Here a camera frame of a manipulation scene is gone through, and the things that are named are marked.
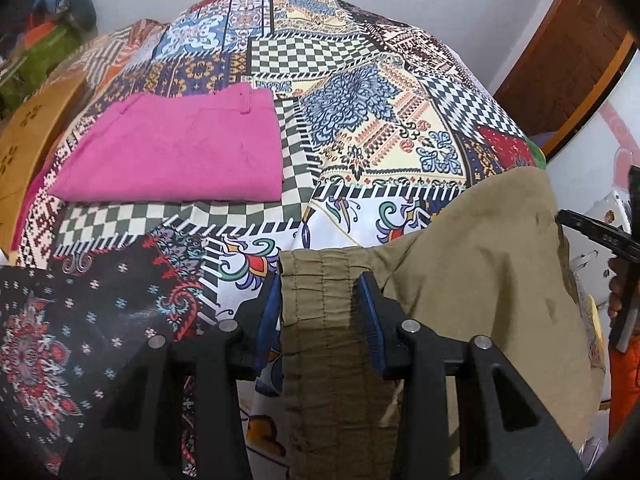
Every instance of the red flower motif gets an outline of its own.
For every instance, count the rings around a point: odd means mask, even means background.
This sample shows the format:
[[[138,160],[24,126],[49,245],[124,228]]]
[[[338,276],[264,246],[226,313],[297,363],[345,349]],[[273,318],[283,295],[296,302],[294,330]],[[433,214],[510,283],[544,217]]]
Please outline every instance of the red flower motif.
[[[65,389],[62,373],[71,352],[47,334],[46,303],[49,301],[34,298],[32,293],[23,310],[9,318],[0,364],[21,405],[35,412],[52,433],[60,435],[64,415],[82,412]]]

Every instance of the belt loop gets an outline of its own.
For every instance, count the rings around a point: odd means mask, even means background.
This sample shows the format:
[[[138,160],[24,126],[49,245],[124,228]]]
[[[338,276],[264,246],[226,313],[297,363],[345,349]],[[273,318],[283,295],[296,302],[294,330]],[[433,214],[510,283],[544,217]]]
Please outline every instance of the belt loop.
[[[251,108],[249,106],[249,98],[251,97],[251,88],[246,88],[244,85],[242,85],[244,88],[240,89],[240,113],[241,114],[248,114],[251,111]]]

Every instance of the orange pants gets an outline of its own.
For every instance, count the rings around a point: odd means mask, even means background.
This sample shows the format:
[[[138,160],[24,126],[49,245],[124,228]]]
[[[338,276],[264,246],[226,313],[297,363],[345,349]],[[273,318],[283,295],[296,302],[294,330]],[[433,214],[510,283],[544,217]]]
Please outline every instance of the orange pants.
[[[611,408],[609,441],[622,426],[640,396],[640,335],[629,341],[626,353],[609,349]]]

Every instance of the brown wooden door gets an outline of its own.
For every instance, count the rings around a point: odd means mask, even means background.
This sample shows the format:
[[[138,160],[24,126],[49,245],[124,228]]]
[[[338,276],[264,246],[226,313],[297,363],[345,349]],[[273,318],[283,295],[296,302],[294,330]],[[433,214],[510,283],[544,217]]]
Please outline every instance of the brown wooden door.
[[[600,80],[625,34],[606,0],[555,0],[495,99],[528,136],[555,132]]]

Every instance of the silver bolt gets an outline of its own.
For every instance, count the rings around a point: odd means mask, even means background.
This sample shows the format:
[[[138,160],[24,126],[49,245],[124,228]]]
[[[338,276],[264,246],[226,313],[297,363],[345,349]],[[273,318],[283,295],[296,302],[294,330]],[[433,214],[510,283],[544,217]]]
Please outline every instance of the silver bolt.
[[[238,322],[235,319],[223,319],[218,323],[218,328],[222,332],[233,332],[238,328]]]
[[[488,348],[491,348],[491,345],[493,344],[491,339],[488,338],[485,335],[477,335],[474,338],[474,344],[478,347],[481,348],[482,350],[487,350]]]
[[[418,323],[415,319],[405,319],[400,326],[402,330],[405,332],[415,333],[420,330],[420,323]]]
[[[149,339],[149,346],[151,346],[151,348],[153,348],[154,350],[162,348],[162,346],[164,346],[164,343],[166,343],[166,339],[163,335],[158,334]]]

